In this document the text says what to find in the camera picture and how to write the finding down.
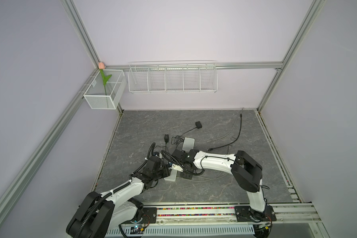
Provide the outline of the white network switch box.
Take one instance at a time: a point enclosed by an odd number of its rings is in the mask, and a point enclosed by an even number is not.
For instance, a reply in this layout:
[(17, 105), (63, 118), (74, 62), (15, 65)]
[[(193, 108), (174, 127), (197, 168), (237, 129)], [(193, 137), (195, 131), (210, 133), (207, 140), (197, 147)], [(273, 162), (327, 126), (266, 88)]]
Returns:
[(189, 152), (194, 148), (194, 144), (195, 144), (194, 138), (185, 137), (182, 145), (182, 150), (185, 152)]

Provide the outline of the black power adapter large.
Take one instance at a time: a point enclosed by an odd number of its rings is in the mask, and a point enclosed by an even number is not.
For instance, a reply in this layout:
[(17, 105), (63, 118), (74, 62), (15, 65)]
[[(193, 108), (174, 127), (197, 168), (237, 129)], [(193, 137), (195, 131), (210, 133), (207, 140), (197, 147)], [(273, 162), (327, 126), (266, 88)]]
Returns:
[(164, 135), (164, 142), (165, 142), (165, 151), (169, 152), (168, 144), (170, 142), (170, 136), (168, 134)]

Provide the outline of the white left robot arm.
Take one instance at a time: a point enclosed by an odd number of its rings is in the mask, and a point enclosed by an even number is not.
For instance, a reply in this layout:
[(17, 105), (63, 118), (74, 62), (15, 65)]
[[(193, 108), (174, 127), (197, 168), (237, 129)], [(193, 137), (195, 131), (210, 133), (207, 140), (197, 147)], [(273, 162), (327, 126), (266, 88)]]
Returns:
[(112, 225), (142, 219), (143, 204), (134, 199), (170, 175), (168, 165), (154, 152), (152, 143), (143, 164), (129, 179), (107, 192), (86, 195), (66, 227), (72, 238), (103, 238)]

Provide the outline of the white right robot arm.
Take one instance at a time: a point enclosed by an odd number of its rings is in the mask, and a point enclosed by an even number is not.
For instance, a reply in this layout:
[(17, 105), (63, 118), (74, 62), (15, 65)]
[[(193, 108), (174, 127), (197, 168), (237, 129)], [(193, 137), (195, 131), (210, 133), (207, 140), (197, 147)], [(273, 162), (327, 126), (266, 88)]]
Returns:
[(277, 220), (262, 190), (262, 166), (246, 152), (221, 155), (192, 149), (188, 152), (175, 150), (170, 154), (162, 150), (161, 155), (171, 163), (173, 169), (184, 174), (199, 176), (206, 170), (215, 170), (233, 175), (249, 198), (248, 206), (235, 207), (239, 222), (271, 223)]

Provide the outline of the black power adapter small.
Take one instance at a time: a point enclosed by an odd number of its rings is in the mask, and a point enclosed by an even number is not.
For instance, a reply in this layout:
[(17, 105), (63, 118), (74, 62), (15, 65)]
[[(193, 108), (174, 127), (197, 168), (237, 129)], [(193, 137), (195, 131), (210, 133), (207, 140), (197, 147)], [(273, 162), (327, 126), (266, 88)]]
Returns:
[(184, 142), (184, 136), (191, 131), (198, 130), (202, 128), (202, 123), (200, 121), (195, 122), (195, 127), (182, 133), (181, 135), (177, 135), (171, 138), (171, 144), (178, 146), (179, 144)]

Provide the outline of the white mesh basket small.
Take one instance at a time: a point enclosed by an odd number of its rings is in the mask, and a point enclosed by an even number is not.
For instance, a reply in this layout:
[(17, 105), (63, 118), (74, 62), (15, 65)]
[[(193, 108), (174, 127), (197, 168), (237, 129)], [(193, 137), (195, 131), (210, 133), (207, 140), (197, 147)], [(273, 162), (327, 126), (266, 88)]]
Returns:
[(126, 85), (123, 70), (100, 69), (83, 96), (91, 109), (116, 110)]

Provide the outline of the artificial pink tulip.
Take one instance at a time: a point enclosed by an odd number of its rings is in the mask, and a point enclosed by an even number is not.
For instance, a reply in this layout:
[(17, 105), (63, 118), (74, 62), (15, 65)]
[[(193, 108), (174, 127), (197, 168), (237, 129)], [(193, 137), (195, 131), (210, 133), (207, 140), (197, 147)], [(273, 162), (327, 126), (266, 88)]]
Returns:
[(99, 70), (100, 70), (100, 74), (101, 74), (101, 77), (102, 77), (105, 95), (107, 95), (106, 84), (107, 84), (107, 82), (109, 81), (109, 79), (112, 77), (112, 75), (111, 75), (111, 74), (106, 75), (106, 74), (104, 73), (104, 70), (106, 69), (106, 66), (105, 66), (105, 64), (104, 64), (103, 62), (98, 62), (98, 68), (99, 68)]

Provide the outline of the front aluminium rail base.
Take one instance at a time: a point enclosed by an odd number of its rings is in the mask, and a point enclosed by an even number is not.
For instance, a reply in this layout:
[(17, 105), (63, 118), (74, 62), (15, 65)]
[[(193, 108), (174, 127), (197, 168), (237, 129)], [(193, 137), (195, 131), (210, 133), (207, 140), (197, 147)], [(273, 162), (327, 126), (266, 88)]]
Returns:
[(242, 204), (165, 204), (142, 206), (126, 202), (112, 211), (106, 202), (90, 218), (84, 206), (66, 232), (73, 238), (152, 238), (252, 235), (272, 238), (284, 225), (305, 225), (312, 238), (328, 238), (314, 206), (310, 203), (279, 203), (258, 218), (248, 221), (249, 210)]

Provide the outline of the aluminium frame rail right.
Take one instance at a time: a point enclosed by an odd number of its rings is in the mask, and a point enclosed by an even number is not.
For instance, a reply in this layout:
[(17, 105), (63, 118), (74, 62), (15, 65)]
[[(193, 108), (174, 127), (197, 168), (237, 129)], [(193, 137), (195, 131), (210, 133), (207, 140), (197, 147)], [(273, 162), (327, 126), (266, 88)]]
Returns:
[(291, 173), (290, 173), (287, 165), (285, 164), (285, 162), (280, 154), (280, 151), (273, 140), (272, 135), (270, 134), (270, 132), (268, 130), (268, 127), (264, 121), (263, 116), (261, 115), (261, 113), (258, 110), (255, 110), (254, 112), (255, 112), (256, 118), (260, 124), (260, 127), (266, 137), (266, 140), (269, 144), (270, 150), (273, 154), (274, 160), (276, 161), (276, 164), (277, 164), (279, 171), (282, 175), (282, 178), (283, 178), (284, 183), (287, 187), (287, 190), (291, 195), (292, 201), (294, 203), (304, 203), (302, 195), (298, 191), (298, 187), (296, 186), (296, 184), (293, 181), (293, 177), (291, 176)]

